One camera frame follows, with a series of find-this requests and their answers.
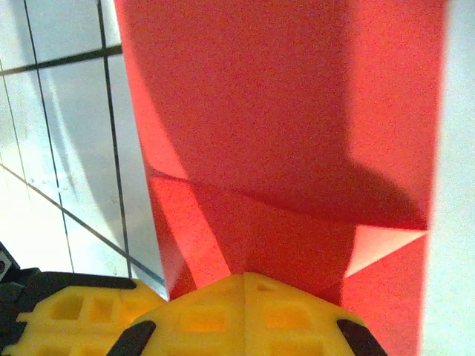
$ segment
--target tile grout line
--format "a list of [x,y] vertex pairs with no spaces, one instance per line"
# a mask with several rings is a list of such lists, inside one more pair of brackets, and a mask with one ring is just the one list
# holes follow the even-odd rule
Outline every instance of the tile grout line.
[[[3,70],[3,65],[1,63],[1,59],[0,59],[0,70]],[[3,81],[3,86],[5,88],[5,94],[7,95],[8,109],[10,110],[10,117],[12,119],[13,132],[15,133],[16,148],[18,149],[18,155],[20,157],[20,164],[22,165],[23,178],[24,178],[24,180],[26,180],[27,176],[24,174],[23,156],[22,156],[22,151],[20,150],[20,144],[18,142],[18,135],[16,133],[15,119],[13,118],[12,105],[11,105],[11,102],[10,102],[10,96],[8,95],[7,81],[5,80],[5,76],[1,76],[1,79]],[[27,194],[28,194],[28,200],[31,202],[30,191],[28,189],[27,189]]]
[[34,190],[37,194],[41,195],[43,198],[45,198],[48,202],[50,202],[51,204],[53,204],[54,206],[56,206],[58,209],[60,210],[63,210],[64,211],[64,214],[68,215],[72,220],[74,220],[76,223],[80,224],[83,228],[85,228],[86,230],[88,230],[89,232],[91,232],[95,237],[97,237],[100,241],[102,241],[104,244],[106,244],[109,248],[112,248],[116,253],[120,254],[122,257],[124,257],[125,259],[130,259],[130,261],[136,265],[137,267],[139,267],[140,269],[142,269],[145,274],[147,274],[152,280],[154,280],[155,282],[158,282],[162,287],[165,287],[165,280],[159,276],[158,274],[156,274],[155,272],[153,272],[150,268],[148,268],[147,266],[145,266],[143,263],[141,263],[139,260],[137,260],[136,258],[130,256],[130,254],[127,254],[125,251],[123,251],[120,247],[114,245],[111,241],[109,241],[106,237],[102,236],[98,231],[94,230],[92,227],[90,227],[88,224],[86,224],[84,221],[82,221],[80,218],[78,218],[76,215],[74,215],[73,213],[71,213],[68,209],[66,208],[62,208],[60,204],[58,204],[57,202],[55,202],[54,200],[52,200],[48,195],[46,195],[45,193],[43,193],[42,191],[40,191],[37,187],[35,187],[34,185],[31,185],[30,183],[28,183],[27,181],[25,181],[23,178],[21,178],[18,174],[16,174],[15,172],[13,172],[12,170],[10,170],[8,167],[0,164],[0,167],[2,167],[4,169],[4,172],[7,172],[9,174],[11,174],[12,176],[14,176],[15,178],[17,178],[18,180],[20,180],[22,183],[24,183],[25,185],[28,185],[32,190]]
[[[102,15],[101,0],[97,2],[97,15],[99,17],[99,30],[101,34],[102,49],[104,50],[106,48],[106,43],[105,43],[104,17]],[[130,253],[128,250],[127,221],[125,220],[125,206],[124,206],[124,195],[122,191],[122,178],[120,176],[119,151],[117,148],[117,134],[116,134],[116,125],[115,125],[115,118],[114,118],[114,106],[112,105],[111,77],[109,73],[109,62],[108,62],[107,56],[104,56],[104,74],[105,74],[105,87],[107,90],[107,100],[108,100],[108,107],[109,107],[109,117],[111,119],[112,146],[114,149],[114,162],[116,166],[117,190],[119,194],[120,216],[122,219],[122,235],[124,239],[125,253],[128,256],[130,256]],[[131,267],[131,261],[129,260],[129,258],[127,258],[127,271],[128,271],[128,277],[132,278],[132,267]]]
[[34,65],[25,65],[22,67],[15,67],[15,68],[6,69],[6,70],[0,70],[0,75],[7,76],[9,74],[24,73],[24,72],[29,72],[32,70],[37,70],[37,69],[57,67],[60,65],[71,65],[77,62],[88,61],[91,59],[98,59],[104,56],[115,56],[119,54],[122,54],[122,45],[120,44],[116,46],[112,46],[112,47],[101,48],[99,50],[91,50],[88,52],[74,54],[72,56],[51,59],[50,61],[45,61],[45,62],[40,62],[40,63],[37,62]]
[[73,255],[71,253],[71,244],[69,243],[68,227],[66,226],[65,212],[62,209],[63,208],[62,198],[61,198],[61,191],[59,190],[59,179],[58,179],[58,171],[57,171],[57,168],[56,168],[56,160],[54,159],[53,141],[51,139],[50,124],[49,124],[49,121],[48,121],[48,114],[46,113],[46,104],[45,104],[45,97],[43,95],[42,80],[41,80],[41,77],[39,75],[39,69],[37,67],[38,58],[36,56],[35,42],[33,40],[33,32],[31,30],[30,16],[28,14],[28,7],[27,7],[26,0],[23,1],[23,4],[24,4],[24,11],[25,11],[26,16],[27,16],[28,31],[30,33],[31,47],[33,49],[33,57],[35,59],[36,77],[38,79],[38,84],[39,84],[39,94],[41,95],[41,98],[42,98],[42,107],[43,107],[43,114],[45,115],[47,140],[48,140],[48,143],[50,145],[51,161],[53,162],[53,170],[54,170],[54,177],[55,177],[55,180],[56,180],[56,188],[58,189],[58,198],[59,198],[59,205],[61,207],[62,223],[63,223],[63,227],[65,229],[66,243],[68,244],[69,260],[71,262],[71,270],[74,273]]

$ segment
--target black plastic part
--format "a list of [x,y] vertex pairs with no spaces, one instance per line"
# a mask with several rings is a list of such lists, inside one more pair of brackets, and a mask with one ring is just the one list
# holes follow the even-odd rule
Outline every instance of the black plastic part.
[[133,280],[62,272],[40,272],[37,268],[20,269],[0,243],[0,252],[9,269],[0,280],[0,354],[8,345],[18,343],[26,326],[17,322],[19,313],[32,312],[37,303],[68,286],[110,289],[135,289]]
[[347,319],[336,323],[355,356],[387,356],[368,328]]
[[153,321],[146,320],[124,330],[107,356],[140,356],[155,328]]

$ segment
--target black rubber pad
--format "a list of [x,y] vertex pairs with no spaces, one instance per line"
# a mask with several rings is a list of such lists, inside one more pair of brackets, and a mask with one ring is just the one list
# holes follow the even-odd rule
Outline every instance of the black rubber pad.
[[155,327],[153,321],[147,320],[126,329],[107,356],[140,356]]
[[340,319],[336,323],[355,356],[387,356],[370,330],[364,326],[347,319]]

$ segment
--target yellow plastic part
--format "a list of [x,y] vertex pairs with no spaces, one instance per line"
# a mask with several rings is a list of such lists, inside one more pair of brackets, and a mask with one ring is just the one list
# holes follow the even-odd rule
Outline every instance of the yellow plastic part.
[[64,288],[17,317],[27,326],[2,355],[106,355],[133,320],[166,303],[142,281],[134,282],[135,289]]
[[354,356],[336,321],[356,315],[260,274],[233,275],[140,317],[143,356]]

